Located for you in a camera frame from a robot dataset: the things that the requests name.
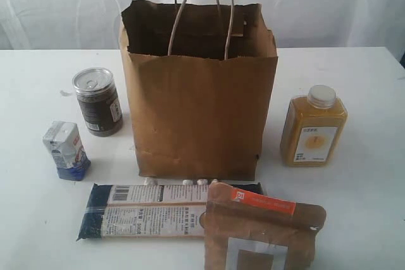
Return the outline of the dark grain can silver lid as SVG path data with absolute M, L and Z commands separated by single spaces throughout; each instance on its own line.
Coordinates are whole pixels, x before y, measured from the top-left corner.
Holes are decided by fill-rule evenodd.
M 73 77 L 72 84 L 91 134 L 108 137 L 122 128 L 122 109 L 111 71 L 87 68 Z

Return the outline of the brown paper bag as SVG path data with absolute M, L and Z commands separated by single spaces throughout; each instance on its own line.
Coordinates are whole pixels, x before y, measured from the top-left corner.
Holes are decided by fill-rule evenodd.
M 141 176 L 254 179 L 278 62 L 261 8 L 134 0 L 122 11 Z

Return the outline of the yellow millet bottle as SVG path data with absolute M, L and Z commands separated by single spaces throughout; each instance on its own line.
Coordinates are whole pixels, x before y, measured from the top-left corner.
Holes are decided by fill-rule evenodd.
M 333 88 L 314 85 L 290 100 L 280 153 L 287 166 L 326 165 L 347 120 L 347 109 Z

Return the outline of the brown kraft stand-up pouch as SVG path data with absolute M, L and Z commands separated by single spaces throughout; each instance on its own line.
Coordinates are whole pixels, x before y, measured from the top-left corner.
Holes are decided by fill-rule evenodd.
M 204 267 L 308 269 L 326 216 L 322 206 L 212 183 L 204 216 Z

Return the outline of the black rice vacuum pack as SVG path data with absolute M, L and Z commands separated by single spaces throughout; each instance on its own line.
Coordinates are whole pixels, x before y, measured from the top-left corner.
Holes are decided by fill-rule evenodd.
M 208 185 L 98 185 L 78 239 L 202 238 Z

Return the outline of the white blue milk carton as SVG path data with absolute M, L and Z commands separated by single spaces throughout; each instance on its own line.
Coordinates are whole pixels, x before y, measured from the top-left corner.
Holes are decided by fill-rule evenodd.
M 59 178 L 71 181 L 84 179 L 91 161 L 76 123 L 53 121 L 42 142 L 54 160 Z

